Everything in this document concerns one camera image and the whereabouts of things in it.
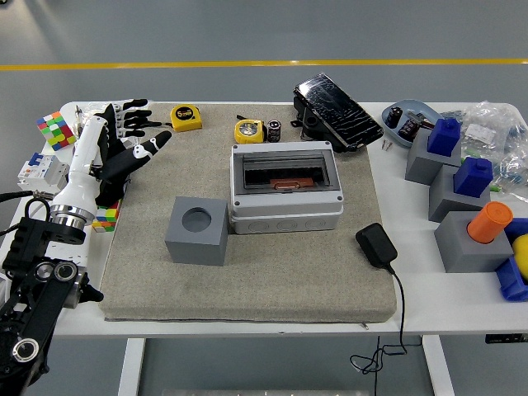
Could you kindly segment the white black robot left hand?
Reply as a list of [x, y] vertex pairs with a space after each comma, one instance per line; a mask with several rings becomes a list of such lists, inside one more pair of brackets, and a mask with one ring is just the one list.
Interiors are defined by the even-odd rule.
[[111, 102], [89, 116], [75, 145], [66, 187], [55, 196], [50, 209], [55, 219], [74, 215], [91, 222], [99, 206], [113, 205], [124, 195], [127, 177], [149, 162], [172, 137], [164, 130], [129, 147], [128, 139], [145, 136], [151, 121], [149, 101]]

